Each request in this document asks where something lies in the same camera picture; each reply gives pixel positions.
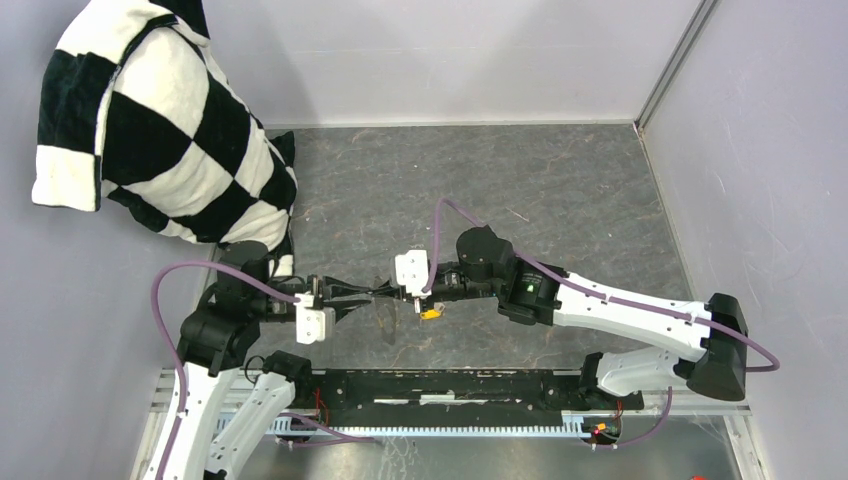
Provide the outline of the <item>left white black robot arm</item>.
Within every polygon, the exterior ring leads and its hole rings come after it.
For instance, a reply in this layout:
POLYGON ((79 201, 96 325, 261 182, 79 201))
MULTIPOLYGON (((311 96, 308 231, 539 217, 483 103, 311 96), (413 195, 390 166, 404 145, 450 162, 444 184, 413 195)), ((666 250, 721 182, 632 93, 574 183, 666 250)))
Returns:
POLYGON ((331 289, 319 278, 307 283, 274 276, 279 264, 257 241, 231 244, 219 260, 199 262, 216 279, 183 321, 177 340, 164 325, 159 291, 180 266, 166 266, 154 278, 151 308, 175 360, 176 384, 145 478, 236 479, 273 421, 312 399, 310 361, 278 351, 264 360, 247 403, 221 432, 215 430, 261 323, 292 321, 298 342, 322 342, 330 326, 365 303, 359 293, 328 299, 331 289))

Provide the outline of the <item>yellow tagged key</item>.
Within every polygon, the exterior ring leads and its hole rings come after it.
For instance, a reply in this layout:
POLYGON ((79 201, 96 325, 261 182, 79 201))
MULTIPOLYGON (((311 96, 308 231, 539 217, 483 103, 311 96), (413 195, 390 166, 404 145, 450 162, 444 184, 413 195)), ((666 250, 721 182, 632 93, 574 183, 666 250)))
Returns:
POLYGON ((442 317, 444 310, 445 305, 443 303, 436 302, 431 308, 423 310, 419 314, 419 318, 422 321, 436 320, 442 317))

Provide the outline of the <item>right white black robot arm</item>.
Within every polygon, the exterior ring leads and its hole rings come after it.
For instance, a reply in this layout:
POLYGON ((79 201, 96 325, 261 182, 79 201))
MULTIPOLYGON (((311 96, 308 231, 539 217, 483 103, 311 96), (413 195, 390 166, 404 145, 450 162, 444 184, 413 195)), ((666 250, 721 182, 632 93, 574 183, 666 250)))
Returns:
POLYGON ((517 252, 488 226, 463 232, 456 254, 456 261, 439 265, 423 249, 398 254, 390 283, 419 312, 493 297, 498 313, 515 323, 591 329, 643 343, 631 352, 586 357, 577 392, 591 408, 667 387, 721 401, 746 396, 748 328, 731 295, 683 301, 606 286, 517 252))

